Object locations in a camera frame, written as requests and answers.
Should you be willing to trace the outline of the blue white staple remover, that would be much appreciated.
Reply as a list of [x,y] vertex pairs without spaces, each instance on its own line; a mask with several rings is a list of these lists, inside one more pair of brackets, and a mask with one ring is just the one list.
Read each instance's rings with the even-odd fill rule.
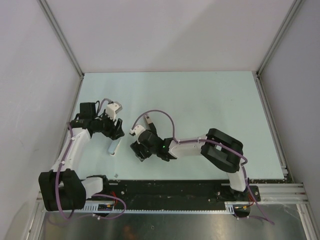
[[113,140],[113,141],[110,143],[110,145],[109,145],[109,147],[108,147],[108,150],[107,150],[107,152],[108,152],[108,154],[109,154],[110,156],[114,156],[114,155],[117,153],[117,150],[118,150],[118,148],[119,148],[119,146],[120,146],[120,143],[121,143],[121,139],[120,139],[120,138],[117,139],[117,140]]

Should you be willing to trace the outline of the beige black stapler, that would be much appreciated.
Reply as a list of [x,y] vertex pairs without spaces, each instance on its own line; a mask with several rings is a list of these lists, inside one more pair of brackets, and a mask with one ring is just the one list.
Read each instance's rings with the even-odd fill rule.
[[144,120],[145,120],[150,132],[152,132],[153,134],[155,134],[157,136],[158,135],[157,128],[148,114],[144,115]]

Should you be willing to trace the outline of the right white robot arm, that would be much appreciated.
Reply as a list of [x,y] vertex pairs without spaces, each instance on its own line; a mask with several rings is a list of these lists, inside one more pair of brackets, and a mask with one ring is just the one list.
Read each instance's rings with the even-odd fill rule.
[[224,132],[211,128],[207,134],[194,139],[162,139],[151,130],[137,125],[130,130],[130,135],[136,137],[130,147],[141,161],[151,156],[166,162],[202,156],[227,174],[230,194],[235,200],[242,201],[248,196],[247,175],[243,169],[248,160],[243,154],[243,144]]

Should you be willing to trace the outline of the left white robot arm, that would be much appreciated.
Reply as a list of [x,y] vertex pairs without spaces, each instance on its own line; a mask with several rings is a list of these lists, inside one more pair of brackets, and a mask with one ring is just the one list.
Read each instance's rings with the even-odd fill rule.
[[122,105],[108,98],[105,108],[102,101],[82,102],[79,113],[68,123],[65,144],[52,168],[41,172],[38,183],[45,209],[49,212],[80,210],[87,199],[97,197],[105,200],[111,188],[105,175],[91,175],[85,179],[78,176],[78,168],[85,146],[96,133],[112,141],[119,140],[125,133],[123,121],[116,118]]

